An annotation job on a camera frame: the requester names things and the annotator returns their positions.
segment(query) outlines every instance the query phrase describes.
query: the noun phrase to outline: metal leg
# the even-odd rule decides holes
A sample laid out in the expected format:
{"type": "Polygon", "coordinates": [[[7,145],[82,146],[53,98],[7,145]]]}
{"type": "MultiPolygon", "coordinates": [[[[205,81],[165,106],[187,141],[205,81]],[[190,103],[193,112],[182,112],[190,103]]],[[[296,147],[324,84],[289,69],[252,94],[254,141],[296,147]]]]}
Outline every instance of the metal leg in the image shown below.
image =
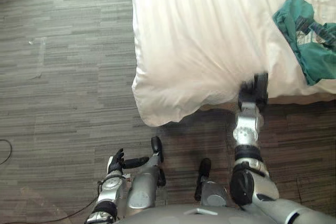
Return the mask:
{"type": "Polygon", "coordinates": [[[202,206],[225,207],[226,206],[226,189],[218,183],[202,178],[202,206]]]}
{"type": "Polygon", "coordinates": [[[129,191],[127,203],[129,208],[145,209],[155,206],[160,162],[160,157],[154,154],[136,175],[129,191]]]}

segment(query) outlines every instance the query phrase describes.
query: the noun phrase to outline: white duvet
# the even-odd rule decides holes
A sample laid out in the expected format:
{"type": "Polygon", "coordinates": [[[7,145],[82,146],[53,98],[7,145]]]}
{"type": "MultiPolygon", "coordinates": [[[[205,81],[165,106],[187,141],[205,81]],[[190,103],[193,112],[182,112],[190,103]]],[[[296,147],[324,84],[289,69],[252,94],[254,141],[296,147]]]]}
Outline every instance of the white duvet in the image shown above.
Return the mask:
{"type": "MultiPolygon", "coordinates": [[[[203,104],[236,98],[243,80],[269,73],[269,97],[336,93],[307,86],[272,21],[285,0],[133,0],[137,58],[132,90],[149,126],[180,121],[203,104]]],[[[335,22],[336,0],[306,0],[315,20],[335,22]]]]}

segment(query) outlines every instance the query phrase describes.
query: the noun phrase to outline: black joint cover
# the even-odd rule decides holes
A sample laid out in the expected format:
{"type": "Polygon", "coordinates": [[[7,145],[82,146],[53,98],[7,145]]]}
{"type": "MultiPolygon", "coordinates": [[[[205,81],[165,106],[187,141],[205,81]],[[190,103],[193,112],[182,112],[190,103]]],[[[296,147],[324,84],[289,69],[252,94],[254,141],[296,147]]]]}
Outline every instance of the black joint cover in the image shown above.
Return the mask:
{"type": "Polygon", "coordinates": [[[102,201],[99,202],[96,207],[94,208],[93,212],[107,212],[110,214],[114,219],[117,217],[117,206],[110,201],[102,201]]]}
{"type": "Polygon", "coordinates": [[[254,158],[263,162],[259,148],[253,145],[238,145],[235,148],[235,161],[244,157],[254,158]]]}

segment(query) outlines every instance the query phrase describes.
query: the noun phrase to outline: black cable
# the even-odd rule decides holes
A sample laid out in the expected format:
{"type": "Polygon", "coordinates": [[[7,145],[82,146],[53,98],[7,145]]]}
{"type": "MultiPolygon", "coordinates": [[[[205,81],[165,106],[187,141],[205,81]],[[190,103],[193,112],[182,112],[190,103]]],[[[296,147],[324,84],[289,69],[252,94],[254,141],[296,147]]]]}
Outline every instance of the black cable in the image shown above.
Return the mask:
{"type": "Polygon", "coordinates": [[[52,223],[52,222],[57,222],[57,221],[61,221],[61,220],[65,220],[65,219],[68,219],[80,212],[82,212],[84,209],[88,208],[92,203],[94,203],[96,201],[96,199],[98,198],[98,196],[96,198],[94,198],[90,203],[88,203],[85,207],[81,208],[80,210],[70,214],[70,215],[67,215],[63,218],[60,218],[60,219],[56,219],[56,220],[49,220],[49,221],[42,221],[42,222],[21,222],[21,221],[15,221],[15,222],[6,222],[6,223],[2,223],[2,224],[47,224],[47,223],[52,223]]]}
{"type": "Polygon", "coordinates": [[[9,148],[10,148],[7,158],[0,163],[0,165],[2,165],[2,164],[5,164],[7,160],[9,160],[10,156],[12,155],[13,148],[12,148],[12,144],[7,139],[0,139],[0,142],[6,142],[7,144],[9,144],[9,148]]]}
{"type": "MultiPolygon", "coordinates": [[[[9,144],[10,150],[9,150],[9,155],[7,156],[7,158],[6,158],[4,161],[2,161],[2,162],[0,163],[0,165],[4,164],[4,163],[9,159],[10,156],[12,155],[12,152],[13,152],[13,147],[12,147],[12,144],[10,143],[10,141],[8,141],[8,140],[6,140],[6,139],[0,139],[0,142],[1,142],[1,141],[2,141],[2,142],[7,142],[7,143],[9,144]]],[[[74,213],[72,213],[72,214],[70,214],[70,215],[67,215],[67,216],[65,216],[65,217],[63,217],[63,218],[59,218],[59,219],[55,219],[55,220],[49,220],[49,221],[42,221],[42,222],[21,222],[21,221],[14,221],[14,222],[5,222],[5,223],[2,223],[2,224],[48,224],[48,223],[53,223],[53,222],[58,222],[58,221],[61,221],[61,220],[68,219],[68,218],[70,218],[70,217],[72,217],[72,216],[74,216],[74,215],[76,215],[76,214],[82,212],[83,210],[85,210],[86,208],[88,208],[92,203],[94,203],[94,202],[98,199],[98,197],[99,197],[99,194],[100,194],[100,192],[101,192],[100,188],[101,188],[102,184],[103,184],[106,180],[108,180],[108,179],[110,179],[110,178],[123,178],[123,179],[125,179],[125,177],[123,177],[123,176],[121,176],[121,175],[110,175],[110,176],[107,176],[103,181],[98,181],[98,188],[97,188],[97,193],[98,193],[98,195],[97,195],[97,197],[94,198],[94,199],[93,199],[90,203],[88,203],[85,207],[83,207],[83,208],[79,209],[78,211],[76,211],[76,212],[74,212],[74,213]]]]}

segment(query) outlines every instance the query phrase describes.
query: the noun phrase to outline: green fabric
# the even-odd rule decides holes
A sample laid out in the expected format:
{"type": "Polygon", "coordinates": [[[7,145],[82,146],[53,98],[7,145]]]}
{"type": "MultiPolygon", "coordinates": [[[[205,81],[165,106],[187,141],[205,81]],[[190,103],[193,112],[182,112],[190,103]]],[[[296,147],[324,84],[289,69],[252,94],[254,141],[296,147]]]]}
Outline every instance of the green fabric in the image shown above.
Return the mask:
{"type": "Polygon", "coordinates": [[[336,79],[336,23],[316,23],[312,5],[304,0],[286,0],[273,20],[296,55],[308,85],[336,79]]]}

